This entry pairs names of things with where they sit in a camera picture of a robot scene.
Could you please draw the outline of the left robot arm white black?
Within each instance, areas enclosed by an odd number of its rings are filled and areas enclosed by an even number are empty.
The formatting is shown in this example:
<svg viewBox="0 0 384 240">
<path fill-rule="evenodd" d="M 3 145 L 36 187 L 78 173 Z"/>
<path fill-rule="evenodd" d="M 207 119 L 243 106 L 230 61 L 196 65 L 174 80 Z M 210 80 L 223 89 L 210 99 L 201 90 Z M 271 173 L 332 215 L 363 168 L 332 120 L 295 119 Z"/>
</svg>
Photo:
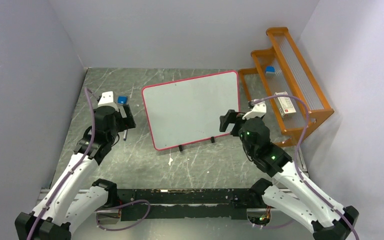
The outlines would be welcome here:
<svg viewBox="0 0 384 240">
<path fill-rule="evenodd" d="M 15 219 L 20 240 L 70 240 L 78 227 L 100 208 L 120 204 L 117 185 L 98 179 L 85 194 L 83 181 L 112 150 L 119 133 L 136 127 L 128 104 L 101 104 L 93 110 L 94 122 L 77 143 L 70 162 L 48 194 L 29 213 Z"/>
</svg>

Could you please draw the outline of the pink framed whiteboard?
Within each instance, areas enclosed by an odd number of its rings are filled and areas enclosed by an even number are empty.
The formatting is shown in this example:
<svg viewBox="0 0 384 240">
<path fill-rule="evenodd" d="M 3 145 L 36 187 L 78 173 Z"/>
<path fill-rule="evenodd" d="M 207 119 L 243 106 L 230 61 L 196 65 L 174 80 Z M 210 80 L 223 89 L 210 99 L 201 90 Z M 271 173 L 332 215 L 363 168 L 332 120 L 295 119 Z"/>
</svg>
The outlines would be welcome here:
<svg viewBox="0 0 384 240">
<path fill-rule="evenodd" d="M 157 151 L 226 136 L 220 116 L 240 110 L 235 70 L 145 86 L 141 95 Z"/>
</svg>

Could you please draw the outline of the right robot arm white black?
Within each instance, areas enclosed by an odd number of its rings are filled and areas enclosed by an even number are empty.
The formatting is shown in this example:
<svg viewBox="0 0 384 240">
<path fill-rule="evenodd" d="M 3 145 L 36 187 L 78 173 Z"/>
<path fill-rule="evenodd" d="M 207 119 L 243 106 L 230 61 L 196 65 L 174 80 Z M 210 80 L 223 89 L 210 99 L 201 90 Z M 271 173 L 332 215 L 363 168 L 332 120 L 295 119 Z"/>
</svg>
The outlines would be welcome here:
<svg viewBox="0 0 384 240">
<path fill-rule="evenodd" d="M 245 118 L 243 112 L 228 110 L 219 118 L 219 131 L 233 124 L 230 134 L 239 137 L 247 158 L 263 173 L 287 187 L 294 196 L 266 179 L 250 193 L 255 207 L 274 207 L 300 223 L 315 240 L 345 240 L 354 230 L 359 212 L 329 197 L 296 167 L 292 157 L 271 141 L 262 117 Z"/>
</svg>

